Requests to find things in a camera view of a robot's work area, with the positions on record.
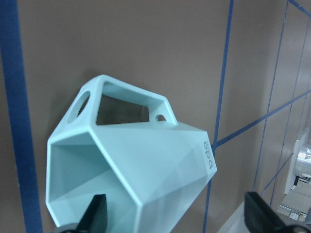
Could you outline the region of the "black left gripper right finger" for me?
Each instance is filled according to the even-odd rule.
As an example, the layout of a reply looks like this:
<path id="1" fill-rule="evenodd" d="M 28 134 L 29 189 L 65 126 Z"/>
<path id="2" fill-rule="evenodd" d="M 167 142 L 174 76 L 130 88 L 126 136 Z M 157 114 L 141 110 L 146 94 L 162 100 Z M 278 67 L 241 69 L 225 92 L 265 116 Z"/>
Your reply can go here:
<path id="1" fill-rule="evenodd" d="M 309 233 L 311 221 L 285 223 L 257 192 L 244 195 L 244 222 L 251 233 Z"/>

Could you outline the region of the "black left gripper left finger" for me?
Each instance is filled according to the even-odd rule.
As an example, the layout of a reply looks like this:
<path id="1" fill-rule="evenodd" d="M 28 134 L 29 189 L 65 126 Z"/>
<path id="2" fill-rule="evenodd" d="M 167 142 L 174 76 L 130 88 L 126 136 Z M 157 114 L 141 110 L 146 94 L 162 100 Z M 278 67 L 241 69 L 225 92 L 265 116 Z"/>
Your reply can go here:
<path id="1" fill-rule="evenodd" d="M 105 233 L 107 229 L 106 195 L 95 195 L 77 225 L 78 233 Z"/>

